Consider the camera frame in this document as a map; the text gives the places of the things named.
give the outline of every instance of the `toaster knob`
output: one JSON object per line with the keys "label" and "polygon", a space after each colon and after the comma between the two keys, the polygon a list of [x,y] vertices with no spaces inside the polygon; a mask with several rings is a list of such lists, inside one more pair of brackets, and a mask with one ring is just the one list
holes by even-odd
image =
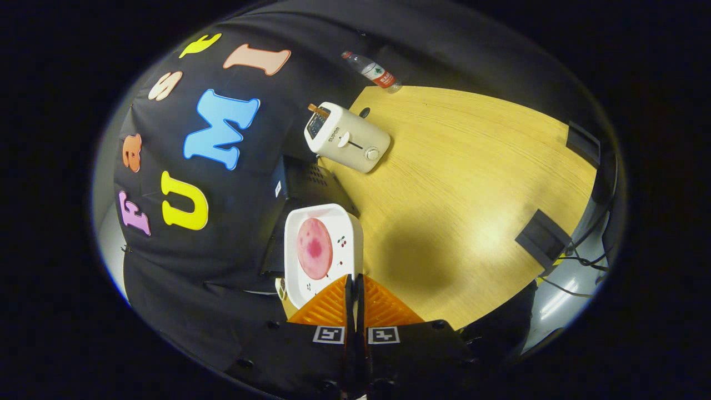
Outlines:
{"label": "toaster knob", "polygon": [[365,152],[365,158],[371,161],[374,159],[378,159],[378,157],[380,157],[380,152],[378,151],[378,149],[368,149]]}

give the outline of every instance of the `toaster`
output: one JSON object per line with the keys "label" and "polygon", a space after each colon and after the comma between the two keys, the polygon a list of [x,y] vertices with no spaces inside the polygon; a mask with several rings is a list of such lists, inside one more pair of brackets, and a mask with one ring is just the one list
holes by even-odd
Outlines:
{"label": "toaster", "polygon": [[390,146],[390,135],[332,102],[319,109],[304,128],[309,149],[364,174],[373,169]]}

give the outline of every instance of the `cable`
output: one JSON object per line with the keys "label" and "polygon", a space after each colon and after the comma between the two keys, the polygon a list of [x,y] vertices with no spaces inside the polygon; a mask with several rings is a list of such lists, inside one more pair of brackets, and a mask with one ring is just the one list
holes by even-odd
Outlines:
{"label": "cable", "polygon": [[583,241],[585,241],[585,239],[587,239],[588,236],[590,236],[590,234],[591,234],[592,231],[597,227],[597,225],[600,223],[600,221],[602,221],[602,219],[607,215],[607,212],[610,211],[610,208],[612,207],[612,203],[613,203],[614,200],[615,200],[615,189],[616,189],[616,187],[617,187],[617,157],[615,157],[615,182],[614,182],[614,185],[613,185],[612,195],[610,196],[610,199],[607,201],[607,204],[605,205],[605,207],[604,207],[604,209],[603,209],[603,211],[602,211],[602,214],[600,214],[600,216],[597,217],[597,220],[595,221],[595,223],[593,223],[592,226],[590,226],[590,227],[587,229],[587,231],[585,231],[585,233],[582,234],[582,236],[580,237],[580,239],[578,239],[578,240],[576,240],[576,241],[571,241],[571,245],[568,246],[568,249],[570,249],[570,248],[572,247],[573,250],[574,250],[574,249],[576,249],[578,246],[580,246],[580,244],[581,244]]}
{"label": "cable", "polygon": [[580,262],[580,265],[585,265],[586,267],[594,268],[596,270],[600,271],[608,271],[610,268],[605,267],[603,265],[597,265],[593,264],[592,261],[586,260],[585,258],[580,258],[580,257],[561,257],[561,260],[578,260]]}
{"label": "cable", "polygon": [[564,288],[564,287],[562,287],[562,286],[559,286],[559,285],[557,285],[557,284],[555,284],[555,283],[549,281],[548,279],[546,279],[546,278],[544,278],[544,277],[542,277],[542,276],[540,276],[539,278],[541,278],[541,279],[543,279],[544,281],[550,283],[551,285],[555,286],[556,288],[558,288],[558,289],[560,289],[560,290],[566,292],[566,293],[569,294],[569,295],[576,296],[576,297],[579,297],[579,298],[592,298],[592,297],[593,297],[592,295],[584,295],[584,294],[582,294],[582,293],[571,292],[570,290],[568,290],[568,289],[566,289],[566,288]]}

